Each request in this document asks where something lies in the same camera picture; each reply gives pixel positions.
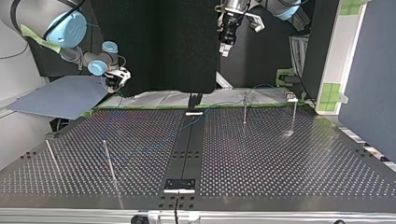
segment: gray fabric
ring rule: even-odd
[[[369,2],[339,119],[352,132],[396,161],[396,45],[394,0]]]
[[[77,119],[105,96],[100,77],[62,77],[22,97],[7,108],[28,114]]]

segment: black metal plate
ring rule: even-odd
[[[193,127],[192,210],[396,212],[396,174],[326,119],[251,108],[243,124],[243,113],[215,109]]]

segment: white bracket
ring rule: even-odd
[[[345,96],[344,94],[340,93],[339,102],[342,104],[347,104],[348,101],[349,101],[349,98],[347,98],[347,96]]]

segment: metal rod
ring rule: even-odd
[[[247,116],[248,116],[248,104],[247,104],[247,98],[248,96],[245,94],[245,98],[244,98],[244,124],[247,123]]]
[[[294,111],[293,111],[293,121],[296,118],[296,111],[297,111],[297,101],[294,103]]]
[[[46,143],[47,143],[47,147],[48,147],[48,149],[49,149],[49,154],[50,154],[50,156],[52,157],[53,160],[56,160],[55,154],[53,154],[53,150],[52,150],[52,147],[51,147],[51,145],[50,145],[50,141],[49,141],[48,139],[46,140]]]
[[[108,151],[107,141],[103,140],[103,147],[105,148],[105,153],[108,161],[108,167],[110,168],[111,175],[114,181],[117,181],[116,175],[114,174],[113,163],[111,162],[110,153]]]
[[[294,121],[296,119],[296,112],[297,112],[297,101],[294,103],[294,110],[293,110],[293,121],[291,122],[291,132],[294,133]]]

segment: wire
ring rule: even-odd
[[[10,58],[15,58],[17,56],[20,56],[21,54],[23,54],[28,49],[28,47],[29,47],[29,43],[26,43],[26,46],[25,46],[23,51],[21,51],[21,52],[19,52],[17,54],[14,54],[14,55],[10,55],[10,56],[7,56],[7,57],[2,57],[2,58],[0,58],[0,60],[10,59]]]
[[[87,22],[87,25],[89,25],[89,26],[91,26],[91,27],[99,28],[99,25],[95,25],[95,24],[92,24],[92,23],[89,23],[89,22]]]
[[[306,92],[306,95],[311,99],[312,104],[314,104],[315,108],[317,107],[317,103],[315,102],[314,98],[309,94],[308,90],[306,89],[305,84],[303,83],[303,78],[302,76],[299,74],[299,71],[297,69],[297,61],[296,61],[296,57],[294,57],[294,47],[293,45],[291,45],[291,58],[294,61],[294,64],[296,66],[296,73],[297,73],[297,77],[300,79],[300,83],[303,86],[304,91]]]
[[[302,5],[306,4],[310,0],[305,0],[305,1],[303,1],[301,3],[297,3],[297,4],[288,3],[288,2],[285,2],[285,0],[277,0],[277,1],[280,2],[283,6],[286,6],[286,7],[298,7],[298,6],[302,6]]]
[[[125,64],[126,64],[126,58],[125,58],[124,56],[122,56],[122,55],[119,55],[119,58],[122,58],[122,59],[124,60],[124,63],[122,64],[121,67],[125,66]]]
[[[181,127],[181,128],[179,129],[179,131],[181,132],[181,131],[187,129],[188,127],[190,127],[191,125],[193,125],[194,123],[198,122],[209,110],[211,110],[213,107],[215,107],[215,106],[217,106],[217,105],[240,104],[240,103],[242,103],[242,102],[243,102],[243,100],[238,101],[238,102],[221,102],[221,103],[213,104],[213,105],[211,105],[210,107],[208,107],[208,108],[204,111],[204,113],[203,113],[202,116],[200,116],[198,119],[196,119],[196,120],[194,120],[194,121],[192,121],[192,122],[186,124],[185,126]],[[176,138],[177,136],[178,136],[178,132],[175,133],[175,134],[172,134],[172,135],[170,135],[170,136],[168,136],[168,137],[166,137],[163,141],[161,141],[161,142],[158,143],[158,144],[152,145],[152,146],[150,146],[150,147],[146,147],[146,148],[141,149],[141,150],[136,150],[136,151],[129,152],[129,153],[125,153],[125,154],[122,154],[122,155],[119,155],[119,156],[112,156],[112,157],[109,157],[109,158],[106,156],[106,153],[105,153],[103,150],[99,150],[99,151],[101,152],[103,158],[106,159],[106,160],[107,160],[107,159],[111,159],[111,160],[115,160],[115,161],[122,161],[122,160],[129,159],[129,158],[132,157],[136,152],[143,152],[143,153],[145,153],[145,152],[148,152],[148,151],[150,151],[150,150],[152,150],[152,149],[156,149],[156,148],[158,148],[158,147],[162,147],[163,145],[165,145],[166,143],[170,142],[171,140],[174,140],[174,138]]]
[[[294,21],[294,17],[291,17],[291,24],[293,24],[293,21]],[[290,36],[293,36],[293,26],[291,26]],[[295,67],[296,67],[295,75],[297,75],[297,77],[300,79],[300,83],[303,86],[303,89],[306,92],[306,95],[311,99],[312,104],[316,108],[317,107],[317,103],[315,102],[316,100],[312,97],[312,95],[309,94],[308,89],[306,88],[305,84],[303,83],[302,74],[300,74],[300,72],[297,69],[297,61],[296,61],[296,57],[294,57],[294,47],[293,47],[292,43],[290,43],[290,51],[291,51],[291,58],[293,59]]]
[[[69,17],[73,12],[77,11],[82,5],[84,5],[85,0],[82,0],[78,5],[76,5],[74,8],[72,8],[70,11],[68,11],[66,14],[64,14],[59,20],[57,20],[55,23],[51,25],[51,27],[44,33],[43,39],[47,39],[47,36],[59,25],[61,22],[63,22],[67,17]]]
[[[267,83],[260,84],[260,85],[257,85],[257,86],[255,86],[255,87],[253,87],[253,88],[247,93],[247,96],[248,96],[254,89],[259,88],[259,87],[263,87],[263,86],[275,88],[274,86],[272,86],[272,85],[270,85],[270,84],[267,84]],[[120,106],[121,101],[120,101],[119,105],[117,105],[114,109],[117,109],[117,108]],[[183,131],[183,130],[189,128],[191,125],[197,123],[205,114],[207,114],[207,113],[208,113],[211,109],[213,109],[214,107],[216,107],[216,106],[218,106],[218,105],[235,105],[235,104],[241,104],[241,103],[243,103],[244,101],[245,101],[245,99],[242,99],[242,100],[240,100],[240,101],[238,101],[238,102],[220,102],[220,103],[213,104],[213,105],[209,106],[209,107],[203,112],[202,116],[200,116],[198,119],[196,119],[196,120],[194,120],[194,121],[192,121],[192,122],[186,124],[185,126],[182,126],[182,127],[179,129],[179,131],[178,131],[177,133],[172,134],[172,135],[169,135],[168,137],[166,137],[166,138],[165,138],[163,141],[161,141],[160,143],[154,144],[154,145],[149,146],[149,147],[146,147],[146,148],[144,148],[144,149],[141,149],[141,150],[138,149],[138,150],[135,150],[135,151],[133,151],[133,152],[121,154],[121,155],[118,155],[118,156],[111,156],[111,157],[108,157],[108,156],[106,155],[106,153],[105,153],[103,150],[98,150],[98,151],[101,153],[102,157],[103,157],[105,160],[111,159],[111,160],[115,160],[115,161],[122,161],[122,160],[129,159],[129,158],[131,158],[136,152],[143,152],[143,153],[145,153],[145,152],[148,152],[148,151],[150,151],[150,150],[152,150],[152,149],[156,149],[156,148],[158,148],[158,147],[162,147],[162,146],[164,146],[166,143],[168,143],[168,142],[174,140],[174,139],[178,136],[178,133],[179,133],[179,132],[181,132],[181,131]],[[104,134],[105,140],[106,140],[106,138],[107,138],[107,136],[108,136],[108,134],[107,134],[108,126],[110,125],[110,123],[111,123],[112,120],[113,120],[113,118],[110,118],[110,119],[109,119],[109,122],[108,122],[108,124],[107,124],[107,126],[105,127],[105,134]]]
[[[250,3],[251,3],[251,0],[248,0],[247,7],[246,7],[246,10],[244,11],[244,13],[242,13],[235,21],[233,21],[229,24],[226,24],[224,27],[232,26],[232,25],[238,23],[241,19],[243,19],[245,17],[245,15],[247,14],[248,9],[250,8]]]

